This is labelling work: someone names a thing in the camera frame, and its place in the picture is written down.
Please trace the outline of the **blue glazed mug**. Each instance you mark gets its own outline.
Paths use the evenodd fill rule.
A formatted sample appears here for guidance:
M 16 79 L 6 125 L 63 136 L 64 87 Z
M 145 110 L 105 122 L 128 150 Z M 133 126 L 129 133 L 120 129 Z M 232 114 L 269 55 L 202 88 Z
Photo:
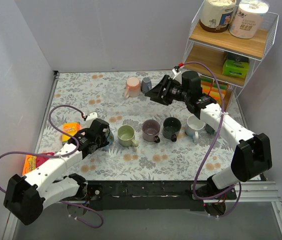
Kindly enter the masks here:
M 106 132 L 106 137 L 107 137 L 107 141 L 109 142 L 109 144 L 102 148 L 103 151 L 108 151 L 114 142 L 114 134 L 110 129 Z

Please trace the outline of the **small dark grey-blue mug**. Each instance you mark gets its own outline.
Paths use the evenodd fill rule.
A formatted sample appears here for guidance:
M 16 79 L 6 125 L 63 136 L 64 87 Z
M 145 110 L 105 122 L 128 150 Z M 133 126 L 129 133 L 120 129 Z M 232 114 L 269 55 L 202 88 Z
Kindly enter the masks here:
M 141 92 L 147 93 L 152 89 L 152 82 L 149 77 L 144 77 L 141 81 Z

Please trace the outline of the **green mug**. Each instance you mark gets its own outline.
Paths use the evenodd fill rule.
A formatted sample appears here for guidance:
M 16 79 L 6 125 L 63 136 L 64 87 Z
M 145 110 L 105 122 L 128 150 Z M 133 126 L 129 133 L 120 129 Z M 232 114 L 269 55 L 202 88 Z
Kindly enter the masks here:
M 135 130 L 130 125 L 122 125 L 117 132 L 119 143 L 123 147 L 139 146 L 139 142 L 135 139 Z

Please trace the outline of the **pink mug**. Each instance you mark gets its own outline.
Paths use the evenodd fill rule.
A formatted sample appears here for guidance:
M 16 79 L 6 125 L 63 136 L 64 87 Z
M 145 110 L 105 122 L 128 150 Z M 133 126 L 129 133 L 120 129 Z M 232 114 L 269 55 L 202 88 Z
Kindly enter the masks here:
M 139 78 L 130 77 L 126 80 L 126 90 L 124 97 L 127 99 L 129 97 L 135 98 L 138 97 L 141 93 L 141 83 Z

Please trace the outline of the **dark grey mug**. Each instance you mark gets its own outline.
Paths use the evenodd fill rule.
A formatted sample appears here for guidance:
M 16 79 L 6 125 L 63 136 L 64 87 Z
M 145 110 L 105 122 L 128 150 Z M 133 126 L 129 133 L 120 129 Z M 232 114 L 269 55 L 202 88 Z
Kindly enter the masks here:
M 176 142 L 181 127 L 182 124 L 179 119 L 175 117 L 166 118 L 163 122 L 163 137 L 171 140 L 172 142 Z

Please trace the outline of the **lilac mug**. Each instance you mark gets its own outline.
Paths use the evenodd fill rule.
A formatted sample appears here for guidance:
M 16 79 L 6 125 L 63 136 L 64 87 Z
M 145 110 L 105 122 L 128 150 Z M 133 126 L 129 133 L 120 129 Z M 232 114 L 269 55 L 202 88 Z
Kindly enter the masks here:
M 147 142 L 160 143 L 160 125 L 156 120 L 148 119 L 142 125 L 142 137 Z

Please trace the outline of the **white and blue mug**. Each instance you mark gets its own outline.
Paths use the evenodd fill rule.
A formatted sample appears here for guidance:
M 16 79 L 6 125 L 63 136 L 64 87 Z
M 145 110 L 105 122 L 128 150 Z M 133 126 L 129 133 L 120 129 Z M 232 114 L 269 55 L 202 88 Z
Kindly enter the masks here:
M 185 133 L 187 136 L 191 137 L 194 141 L 199 140 L 201 131 L 205 129 L 205 123 L 198 119 L 196 116 L 192 115 L 187 118 L 185 125 Z

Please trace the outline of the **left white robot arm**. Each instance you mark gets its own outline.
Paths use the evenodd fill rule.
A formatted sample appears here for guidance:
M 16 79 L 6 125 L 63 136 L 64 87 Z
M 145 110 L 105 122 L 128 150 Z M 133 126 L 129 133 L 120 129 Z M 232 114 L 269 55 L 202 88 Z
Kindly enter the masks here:
M 24 176 L 15 174 L 7 185 L 3 205 L 24 225 L 33 223 L 48 206 L 66 199 L 82 200 L 87 195 L 87 180 L 70 174 L 57 181 L 65 171 L 87 155 L 109 144 L 109 123 L 96 118 L 89 128 L 74 135 L 62 149 L 41 166 Z

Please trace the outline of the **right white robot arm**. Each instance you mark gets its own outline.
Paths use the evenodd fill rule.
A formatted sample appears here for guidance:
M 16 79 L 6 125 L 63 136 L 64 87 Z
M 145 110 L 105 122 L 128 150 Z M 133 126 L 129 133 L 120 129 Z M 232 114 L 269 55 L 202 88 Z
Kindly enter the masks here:
M 193 190 L 196 199 L 218 199 L 235 184 L 246 182 L 272 168 L 269 137 L 255 134 L 244 128 L 216 100 L 203 93 L 201 79 L 197 72 L 186 71 L 178 82 L 169 75 L 145 93 L 150 100 L 162 105 L 173 101 L 186 104 L 190 113 L 216 131 L 215 137 L 225 139 L 234 150 L 231 165 L 208 178 L 207 184 Z

